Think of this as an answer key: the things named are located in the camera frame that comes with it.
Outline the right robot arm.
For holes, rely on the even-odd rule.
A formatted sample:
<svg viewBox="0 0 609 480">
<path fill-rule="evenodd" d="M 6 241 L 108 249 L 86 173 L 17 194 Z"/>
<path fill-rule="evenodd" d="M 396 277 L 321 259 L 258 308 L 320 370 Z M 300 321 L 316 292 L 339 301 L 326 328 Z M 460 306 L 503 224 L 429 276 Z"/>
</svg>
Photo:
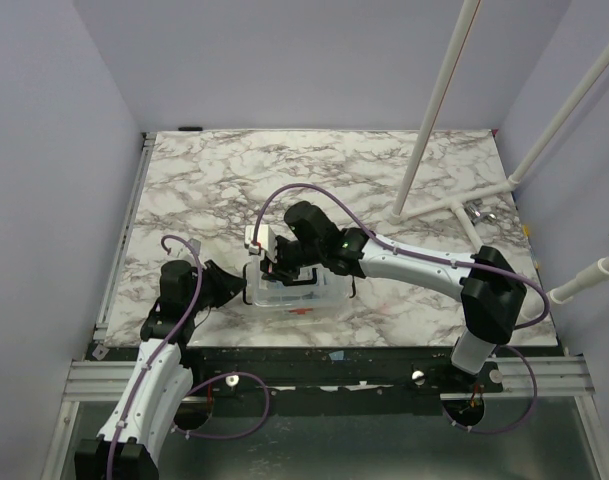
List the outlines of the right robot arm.
<svg viewBox="0 0 609 480">
<path fill-rule="evenodd" d="M 289 240 L 269 227 L 257 230 L 265 279 L 293 285 L 305 267 L 320 265 L 337 276 L 395 280 L 446 295 L 462 304 L 465 331 L 444 367 L 444 379 L 464 392 L 496 347 L 509 342 L 526 288 L 504 256 L 483 246 L 474 254 L 413 251 L 359 225 L 338 228 L 316 205 L 291 206 L 284 222 Z"/>
</svg>

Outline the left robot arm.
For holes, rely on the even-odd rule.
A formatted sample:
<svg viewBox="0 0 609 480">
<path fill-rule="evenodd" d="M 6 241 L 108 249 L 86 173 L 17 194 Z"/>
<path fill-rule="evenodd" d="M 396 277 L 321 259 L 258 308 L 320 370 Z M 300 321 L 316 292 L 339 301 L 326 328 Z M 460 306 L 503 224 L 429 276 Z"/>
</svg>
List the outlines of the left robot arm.
<svg viewBox="0 0 609 480">
<path fill-rule="evenodd" d="M 185 360 L 203 310 L 224 306 L 246 288 L 244 278 L 208 260 L 163 264 L 159 296 L 140 330 L 141 343 L 127 386 L 93 439 L 74 454 L 77 479 L 157 479 L 159 457 L 184 395 L 198 393 L 204 368 Z"/>
</svg>

